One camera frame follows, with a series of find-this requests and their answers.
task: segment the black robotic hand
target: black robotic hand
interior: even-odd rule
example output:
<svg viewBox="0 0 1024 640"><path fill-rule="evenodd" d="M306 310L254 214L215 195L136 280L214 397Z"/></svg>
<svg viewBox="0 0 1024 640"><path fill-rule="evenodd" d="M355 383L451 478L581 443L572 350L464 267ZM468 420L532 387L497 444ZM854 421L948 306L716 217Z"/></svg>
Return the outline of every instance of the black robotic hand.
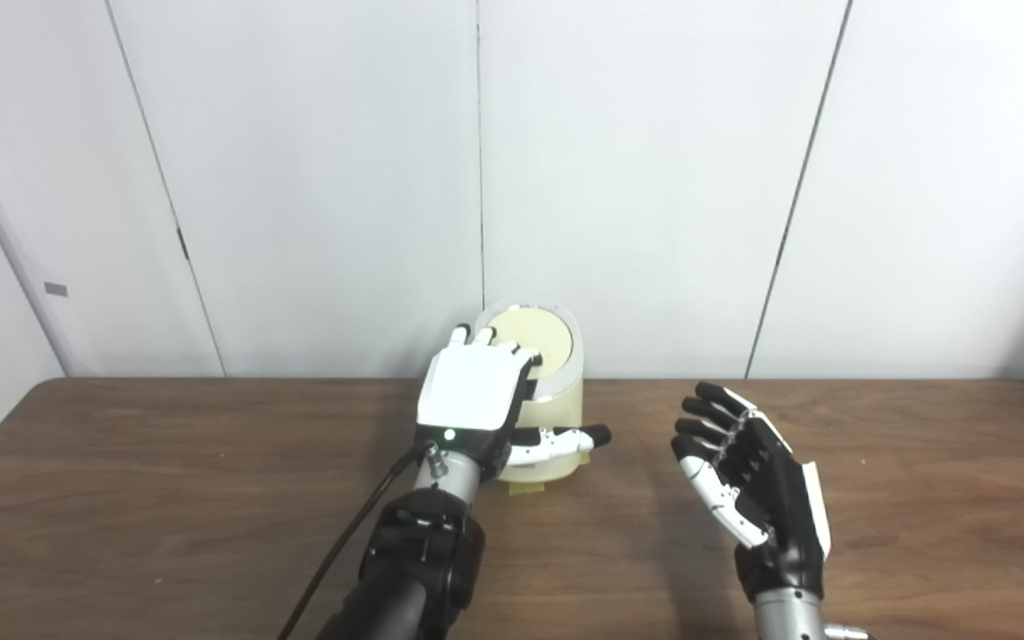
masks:
<svg viewBox="0 0 1024 640"><path fill-rule="evenodd" d="M744 594L793 588L824 598L830 537L816 463L794 461L765 414L731 390L698 382L682 400L696 418L675 424L678 463L706 505L737 538Z"/></svg>

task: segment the silver cylinder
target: silver cylinder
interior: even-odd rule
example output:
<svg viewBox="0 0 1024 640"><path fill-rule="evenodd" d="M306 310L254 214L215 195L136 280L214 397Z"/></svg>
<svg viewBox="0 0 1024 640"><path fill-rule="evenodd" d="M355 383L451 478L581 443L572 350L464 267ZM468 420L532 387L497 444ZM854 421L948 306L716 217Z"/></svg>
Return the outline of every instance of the silver cylinder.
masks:
<svg viewBox="0 0 1024 640"><path fill-rule="evenodd" d="M820 599L800 589L772 589L753 603L760 640L827 640Z"/></svg>
<svg viewBox="0 0 1024 640"><path fill-rule="evenodd" d="M430 468L429 459L424 459L421 462L421 469L418 470L418 481L414 482L414 488L438 488L471 506L472 499L476 496L476 487L480 485L480 467L467 455L456 451L442 451L441 461L444 469L435 473Z"/></svg>

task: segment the round lid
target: round lid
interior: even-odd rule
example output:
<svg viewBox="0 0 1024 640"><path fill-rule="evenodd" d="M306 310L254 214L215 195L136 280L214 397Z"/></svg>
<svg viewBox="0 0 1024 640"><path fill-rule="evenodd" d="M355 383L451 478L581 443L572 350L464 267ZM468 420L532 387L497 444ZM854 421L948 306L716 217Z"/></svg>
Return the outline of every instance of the round lid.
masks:
<svg viewBox="0 0 1024 640"><path fill-rule="evenodd" d="M529 379L537 380L530 400L551 400L583 377L580 325L568 309L556 303L501 300L484 308L475 325L496 329L497 344L515 340L543 356L541 366L528 372Z"/></svg>

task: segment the white robotic hand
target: white robotic hand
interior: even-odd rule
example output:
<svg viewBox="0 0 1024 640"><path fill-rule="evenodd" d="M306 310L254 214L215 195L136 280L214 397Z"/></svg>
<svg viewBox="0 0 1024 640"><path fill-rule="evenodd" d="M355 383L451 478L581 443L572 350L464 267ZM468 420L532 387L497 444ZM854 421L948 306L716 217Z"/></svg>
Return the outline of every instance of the white robotic hand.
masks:
<svg viewBox="0 0 1024 640"><path fill-rule="evenodd" d="M500 429L515 422L536 352L514 341L493 346L495 329L468 341L468 325L453 329L429 365L418 400L418 424L447 429Z"/></svg>
<svg viewBox="0 0 1024 640"><path fill-rule="evenodd" d="M492 345L484 327L468 341L468 325L453 329L447 346L429 365L418 398L416 440L465 455L480 479L496 477L511 454L512 432L528 392L528 370L538 360L514 341Z"/></svg>
<svg viewBox="0 0 1024 640"><path fill-rule="evenodd" d="M816 463L794 461L768 417L731 390L698 382L671 442L683 473L737 538L744 593L798 588L822 598L830 548Z"/></svg>

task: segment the black arm segment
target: black arm segment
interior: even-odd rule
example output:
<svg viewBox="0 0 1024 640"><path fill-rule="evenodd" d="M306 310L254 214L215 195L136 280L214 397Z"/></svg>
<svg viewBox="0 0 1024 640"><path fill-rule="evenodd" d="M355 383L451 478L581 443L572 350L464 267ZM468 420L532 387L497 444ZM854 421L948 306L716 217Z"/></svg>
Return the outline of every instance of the black arm segment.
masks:
<svg viewBox="0 0 1024 640"><path fill-rule="evenodd" d="M426 588L401 571L378 567L364 575L315 640L414 640Z"/></svg>

